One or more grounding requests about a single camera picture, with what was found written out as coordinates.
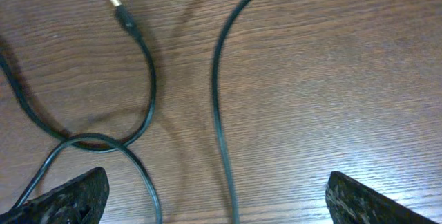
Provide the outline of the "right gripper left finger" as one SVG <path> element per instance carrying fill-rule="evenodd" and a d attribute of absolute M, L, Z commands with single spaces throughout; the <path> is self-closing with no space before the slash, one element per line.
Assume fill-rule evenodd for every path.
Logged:
<path fill-rule="evenodd" d="M 93 168 L 1 215 L 1 224 L 97 224 L 110 187 L 106 171 Z"/>

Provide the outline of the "black usb cable long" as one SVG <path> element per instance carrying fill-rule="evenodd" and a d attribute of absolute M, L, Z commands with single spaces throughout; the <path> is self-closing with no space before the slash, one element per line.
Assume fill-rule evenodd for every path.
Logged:
<path fill-rule="evenodd" d="M 227 20 L 225 21 L 218 36 L 218 39 L 216 41 L 213 50 L 212 65 L 211 65 L 211 102 L 213 107 L 213 123 L 214 123 L 217 144 L 220 152 L 220 157 L 224 169 L 224 175 L 227 182 L 227 188 L 229 191 L 229 199 L 231 206 L 231 222 L 233 224 L 240 224 L 240 210 L 239 210 L 238 196 L 236 193 L 233 171 L 231 168 L 229 150 L 222 125 L 222 115 L 221 115 L 221 106 L 220 106 L 220 83 L 219 83 L 220 60 L 225 41 L 227 40 L 227 37 L 235 20 L 239 17 L 241 12 L 252 1 L 253 0 L 240 0 L 238 4 L 235 6 L 235 8 L 232 10 L 232 12 L 229 14 L 229 16 L 227 17 Z"/>

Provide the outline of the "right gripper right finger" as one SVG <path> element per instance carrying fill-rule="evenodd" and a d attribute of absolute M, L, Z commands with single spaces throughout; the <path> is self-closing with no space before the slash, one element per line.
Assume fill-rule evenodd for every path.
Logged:
<path fill-rule="evenodd" d="M 325 202 L 334 224 L 436 224 L 339 171 L 330 173 Z"/>

